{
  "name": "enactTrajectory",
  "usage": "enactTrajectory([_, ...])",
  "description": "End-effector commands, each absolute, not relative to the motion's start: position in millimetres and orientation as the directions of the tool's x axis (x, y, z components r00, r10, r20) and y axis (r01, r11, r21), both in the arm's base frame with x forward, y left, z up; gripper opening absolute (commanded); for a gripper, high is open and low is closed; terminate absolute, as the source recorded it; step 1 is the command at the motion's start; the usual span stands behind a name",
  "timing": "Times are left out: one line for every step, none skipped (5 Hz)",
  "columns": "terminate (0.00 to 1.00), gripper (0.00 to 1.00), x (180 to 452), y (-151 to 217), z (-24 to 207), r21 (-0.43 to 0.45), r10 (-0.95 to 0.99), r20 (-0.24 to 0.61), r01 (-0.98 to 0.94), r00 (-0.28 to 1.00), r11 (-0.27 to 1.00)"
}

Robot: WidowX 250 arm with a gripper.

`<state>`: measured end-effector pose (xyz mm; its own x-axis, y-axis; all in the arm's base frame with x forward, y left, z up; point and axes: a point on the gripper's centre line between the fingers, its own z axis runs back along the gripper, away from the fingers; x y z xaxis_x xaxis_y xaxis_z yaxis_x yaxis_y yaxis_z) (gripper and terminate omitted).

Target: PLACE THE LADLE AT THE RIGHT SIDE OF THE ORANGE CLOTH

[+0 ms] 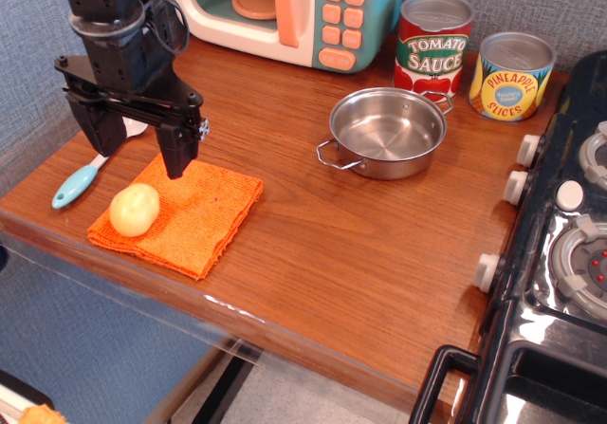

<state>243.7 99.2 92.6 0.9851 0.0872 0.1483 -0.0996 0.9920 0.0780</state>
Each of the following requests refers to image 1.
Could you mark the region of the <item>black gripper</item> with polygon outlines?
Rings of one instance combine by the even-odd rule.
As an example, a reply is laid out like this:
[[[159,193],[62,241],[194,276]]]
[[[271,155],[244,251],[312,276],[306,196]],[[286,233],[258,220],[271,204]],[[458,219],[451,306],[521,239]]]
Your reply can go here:
[[[202,96],[173,69],[187,45],[172,29],[175,8],[162,0],[137,0],[123,17],[91,19],[72,12],[68,21],[86,53],[61,56],[55,67],[64,74],[65,97],[91,146],[112,156],[126,139],[123,118],[140,120],[156,129],[167,176],[182,177],[209,125],[200,115]]]

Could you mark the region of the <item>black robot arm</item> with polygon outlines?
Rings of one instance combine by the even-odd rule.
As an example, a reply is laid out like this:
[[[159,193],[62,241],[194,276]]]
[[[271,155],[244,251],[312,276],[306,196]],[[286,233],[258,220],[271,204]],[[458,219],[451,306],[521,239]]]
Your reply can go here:
[[[167,175],[182,176],[208,132],[202,96],[174,72],[189,37],[172,24],[187,20],[175,0],[68,0],[69,24],[83,56],[61,56],[55,67],[77,123],[103,157],[126,139],[124,119],[156,130]]]

